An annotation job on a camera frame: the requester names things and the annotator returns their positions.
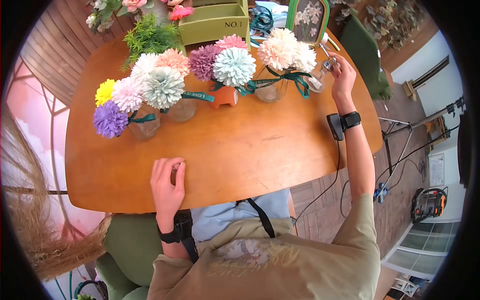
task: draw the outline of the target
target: wooden floor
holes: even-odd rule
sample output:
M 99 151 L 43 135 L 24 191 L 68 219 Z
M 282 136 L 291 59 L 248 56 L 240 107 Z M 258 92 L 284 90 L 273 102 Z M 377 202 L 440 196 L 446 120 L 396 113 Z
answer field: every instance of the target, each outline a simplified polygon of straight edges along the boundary
M 400 84 L 394 84 L 393 93 L 393 99 L 389 102 L 379 100 L 374 101 L 375 109 L 379 117 L 412 123 L 425 117 L 421 103 L 408 99 Z M 380 121 L 380 123 L 383 130 L 388 128 L 386 122 Z M 398 160 L 407 137 L 408 132 L 404 132 L 389 140 L 392 164 Z M 413 132 L 405 155 L 427 142 L 428 138 L 425 127 L 417 127 Z M 421 157 L 423 157 L 423 159 L 426 157 L 426 153 L 423 149 L 412 154 L 409 158 L 418 165 Z M 376 177 L 378 177 L 388 168 L 385 144 L 379 152 L 373 155 L 373 160 L 375 162 Z M 374 203 L 377 244 L 380 247 L 381 257 L 388 253 L 410 224 L 411 198 L 415 191 L 419 187 L 426 188 L 428 186 L 428 174 L 425 182 L 422 182 L 422 175 L 417 171 L 414 164 L 405 160 L 398 164 L 396 173 L 387 185 L 388 188 L 391 188 L 398 182 L 404 164 L 406 164 L 406 166 L 399 184 L 393 187 L 390 190 L 390 193 L 385 196 L 383 204 L 377 202 Z M 387 180 L 388 174 L 389 172 L 387 171 L 378 180 L 377 186 L 380 182 L 385 182 Z M 335 175 L 336 173 L 333 173 L 290 189 L 297 216 L 309 203 L 334 182 Z M 333 240 L 344 220 L 340 213 L 340 196 L 342 193 L 342 187 L 347 180 L 347 169 L 340 170 L 338 172 L 337 181 L 333 187 L 305 210 L 303 215 L 297 221 L 297 230 L 300 237 L 329 243 Z M 348 215 L 350 208 L 350 188 L 349 184 L 347 184 L 342 203 L 342 209 L 345 216 Z

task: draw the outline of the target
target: green wooden box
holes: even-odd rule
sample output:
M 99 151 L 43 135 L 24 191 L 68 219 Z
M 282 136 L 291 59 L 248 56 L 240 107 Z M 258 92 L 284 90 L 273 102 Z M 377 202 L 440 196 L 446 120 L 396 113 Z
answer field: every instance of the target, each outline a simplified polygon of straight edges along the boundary
M 225 3 L 225 0 L 196 0 L 193 14 L 182 18 L 179 27 L 184 45 L 222 39 L 223 36 L 245 38 L 250 51 L 250 26 L 248 20 L 247 0 Z

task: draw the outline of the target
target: picture frame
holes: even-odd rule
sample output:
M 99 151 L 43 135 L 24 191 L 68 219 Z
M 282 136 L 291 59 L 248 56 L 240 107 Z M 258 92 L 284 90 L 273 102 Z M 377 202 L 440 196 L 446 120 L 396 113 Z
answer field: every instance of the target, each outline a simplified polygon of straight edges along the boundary
M 330 6 L 326 0 L 290 0 L 286 28 L 298 41 L 316 44 L 323 39 Z

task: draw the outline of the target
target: hand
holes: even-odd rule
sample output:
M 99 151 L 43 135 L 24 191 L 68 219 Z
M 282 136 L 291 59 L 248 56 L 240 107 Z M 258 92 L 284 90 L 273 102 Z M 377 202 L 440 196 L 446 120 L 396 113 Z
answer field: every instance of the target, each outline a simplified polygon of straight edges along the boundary
M 152 169 L 153 201 L 156 208 L 158 226 L 162 233 L 173 230 L 173 217 L 185 197 L 185 163 L 181 157 L 161 158 L 154 162 Z M 175 185 L 170 181 L 172 172 L 176 171 Z
M 333 52 L 329 52 L 328 55 L 335 56 L 337 63 L 340 65 L 335 64 L 332 72 L 333 78 L 335 78 L 332 86 L 332 97 L 338 106 L 346 101 L 351 101 L 352 88 L 357 73 L 342 56 Z

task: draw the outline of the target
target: yellow flower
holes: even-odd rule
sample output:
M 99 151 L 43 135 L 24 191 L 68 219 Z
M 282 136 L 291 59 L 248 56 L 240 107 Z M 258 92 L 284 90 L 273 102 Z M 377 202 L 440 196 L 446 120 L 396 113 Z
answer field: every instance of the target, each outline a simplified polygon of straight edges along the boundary
M 100 87 L 96 90 L 95 94 L 95 104 L 97 107 L 112 99 L 113 85 L 115 83 L 115 80 L 107 79 L 107 81 L 100 84 Z

